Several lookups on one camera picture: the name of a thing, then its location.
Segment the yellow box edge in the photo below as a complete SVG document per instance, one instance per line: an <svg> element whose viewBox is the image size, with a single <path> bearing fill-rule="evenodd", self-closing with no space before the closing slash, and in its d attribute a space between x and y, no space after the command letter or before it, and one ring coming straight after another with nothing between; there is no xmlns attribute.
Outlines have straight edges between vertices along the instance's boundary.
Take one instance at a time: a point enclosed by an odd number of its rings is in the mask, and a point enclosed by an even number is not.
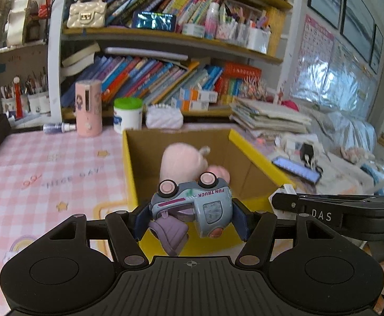
<svg viewBox="0 0 384 316"><path fill-rule="evenodd" d="M261 154L251 143L243 138L236 130L231 129L229 140L233 142L243 154L250 159L261 171L267 174L269 179L278 187L283 184L292 184L296 188L288 176L273 165L263 154Z"/></svg>

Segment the table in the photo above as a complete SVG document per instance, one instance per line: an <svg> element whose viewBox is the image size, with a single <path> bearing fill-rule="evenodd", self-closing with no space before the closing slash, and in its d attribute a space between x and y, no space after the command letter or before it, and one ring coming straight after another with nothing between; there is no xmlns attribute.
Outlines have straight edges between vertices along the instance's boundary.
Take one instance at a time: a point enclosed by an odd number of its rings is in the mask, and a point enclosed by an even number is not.
<svg viewBox="0 0 384 316"><path fill-rule="evenodd" d="M239 130L232 124L184 126L230 127ZM96 138L81 138L76 132L12 134L0 146L0 270L69 216L82 213L87 219L98 219L121 209L128 210L122 141L112 127ZM100 250L100 244L91 242L91 247ZM241 248L217 254L235 258ZM0 316L8 311L0 290Z"/></svg>

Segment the phone screen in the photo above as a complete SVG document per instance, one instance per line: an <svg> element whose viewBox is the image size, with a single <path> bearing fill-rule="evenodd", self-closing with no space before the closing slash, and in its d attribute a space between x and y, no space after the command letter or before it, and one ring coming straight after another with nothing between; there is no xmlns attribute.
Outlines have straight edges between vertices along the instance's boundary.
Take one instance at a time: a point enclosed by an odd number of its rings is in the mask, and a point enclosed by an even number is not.
<svg viewBox="0 0 384 316"><path fill-rule="evenodd" d="M321 178L321 174L317 171L313 171L298 162L291 161L290 159L277 157L273 160L273 164L280 169L288 171L296 176L299 176L313 184L318 183Z"/></svg>
<svg viewBox="0 0 384 316"><path fill-rule="evenodd" d="M171 14L138 12L132 27L173 32L176 27L176 17Z"/></svg>

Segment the pink wheel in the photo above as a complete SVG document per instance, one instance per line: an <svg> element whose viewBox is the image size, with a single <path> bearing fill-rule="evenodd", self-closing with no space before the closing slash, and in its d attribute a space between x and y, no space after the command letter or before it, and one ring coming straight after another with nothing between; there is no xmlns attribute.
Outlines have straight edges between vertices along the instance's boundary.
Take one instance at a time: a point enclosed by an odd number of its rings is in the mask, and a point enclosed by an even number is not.
<svg viewBox="0 0 384 316"><path fill-rule="evenodd" d="M218 183L217 176L214 175L212 172L204 172L200 177L199 177L199 186L202 186L203 188L206 189L211 189L215 187Z"/></svg>
<svg viewBox="0 0 384 316"><path fill-rule="evenodd" d="M173 197L179 191L176 182L166 179L158 184L158 195L163 198Z"/></svg>

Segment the star print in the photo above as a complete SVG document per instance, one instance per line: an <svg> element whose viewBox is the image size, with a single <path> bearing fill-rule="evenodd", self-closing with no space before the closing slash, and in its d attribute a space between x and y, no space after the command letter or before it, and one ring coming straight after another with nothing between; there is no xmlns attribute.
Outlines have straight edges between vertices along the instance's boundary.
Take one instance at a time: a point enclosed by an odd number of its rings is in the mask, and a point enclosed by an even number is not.
<svg viewBox="0 0 384 316"><path fill-rule="evenodd" d="M97 151L97 157L105 158L109 155L110 155L110 153L107 150Z"/></svg>
<svg viewBox="0 0 384 316"><path fill-rule="evenodd" d="M58 205L56 205L56 208L58 212L61 212L63 210L68 210L68 204L61 201Z"/></svg>

